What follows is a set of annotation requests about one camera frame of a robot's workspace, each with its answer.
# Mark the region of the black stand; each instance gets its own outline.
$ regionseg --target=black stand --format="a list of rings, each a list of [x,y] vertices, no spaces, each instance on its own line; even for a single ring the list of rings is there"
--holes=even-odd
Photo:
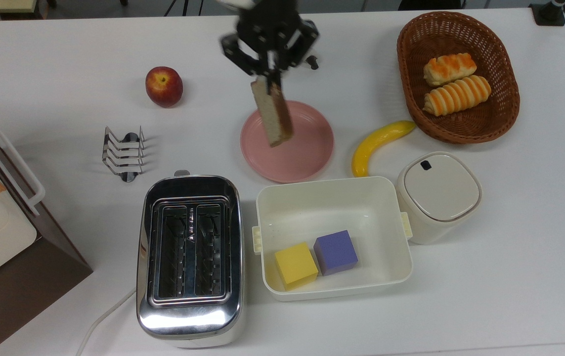
[[[561,6],[547,4],[531,4],[528,7],[533,9],[533,17],[535,23],[540,26],[563,26],[565,24],[565,16]]]

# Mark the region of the white canister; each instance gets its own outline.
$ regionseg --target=white canister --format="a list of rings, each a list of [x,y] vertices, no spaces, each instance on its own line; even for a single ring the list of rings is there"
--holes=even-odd
[[[410,241],[427,244],[466,221],[482,201],[474,173],[447,152],[428,153],[399,174],[397,197],[409,214]]]

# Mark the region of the container handle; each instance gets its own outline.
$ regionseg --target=container handle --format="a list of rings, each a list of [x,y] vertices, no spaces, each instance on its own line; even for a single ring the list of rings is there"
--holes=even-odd
[[[412,226],[409,224],[409,217],[406,212],[401,212],[401,224],[403,225],[403,232],[405,237],[409,240],[412,238]]]
[[[25,194],[25,192],[18,186],[18,184],[16,184],[16,181],[14,180],[14,178],[12,178],[12,175],[7,171],[1,160],[0,169],[3,171],[5,176],[7,176],[9,182],[15,187],[18,195],[21,197],[23,202],[25,202],[27,207],[30,208],[34,215],[38,216],[39,213],[36,210],[36,205],[40,203],[41,200],[43,200],[43,197],[45,197],[45,188],[38,180],[38,178],[36,178],[36,175],[34,175],[34,172],[32,172],[30,167],[27,167],[27,164],[25,164],[25,161],[23,160],[21,155],[18,154],[16,148],[14,148],[11,142],[9,142],[7,137],[1,131],[0,140],[5,146],[1,147],[2,150],[7,154],[7,156],[12,160],[14,164],[21,168],[20,171],[25,177],[25,181],[28,183],[29,187],[34,190],[34,195],[31,198],[27,198],[27,194]]]
[[[262,252],[262,236],[260,235],[260,226],[254,226],[251,228],[251,236],[254,241],[254,253],[260,255]]]

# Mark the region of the toy banana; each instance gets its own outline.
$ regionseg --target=toy banana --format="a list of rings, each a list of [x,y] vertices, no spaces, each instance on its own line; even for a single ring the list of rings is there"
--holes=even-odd
[[[352,156],[352,175],[355,177],[368,176],[368,161],[370,156],[380,148],[400,137],[411,133],[416,124],[411,121],[397,121],[384,126],[368,135],[357,147]]]

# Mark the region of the bread box handle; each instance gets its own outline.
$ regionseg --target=bread box handle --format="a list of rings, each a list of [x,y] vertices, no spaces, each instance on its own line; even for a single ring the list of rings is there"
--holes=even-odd
[[[38,178],[36,178],[34,172],[32,172],[32,170],[27,167],[27,164],[25,164],[25,161],[23,160],[21,155],[18,154],[16,148],[14,148],[14,146],[11,144],[11,142],[9,142],[7,137],[2,132],[0,132],[0,141],[0,148],[7,154],[9,159],[18,166],[19,171],[25,177],[25,181],[34,191],[34,195],[31,198],[27,198],[27,194],[25,194],[25,192],[18,186],[18,184],[16,184],[16,181],[7,171],[1,160],[0,169],[3,171],[9,182],[15,187],[18,195],[21,197],[27,207],[32,211],[32,213],[34,213],[34,215],[38,216],[39,213],[36,210],[36,205],[40,203],[41,200],[43,200],[43,198],[45,197],[45,188],[43,187],[41,182],[39,182]]]

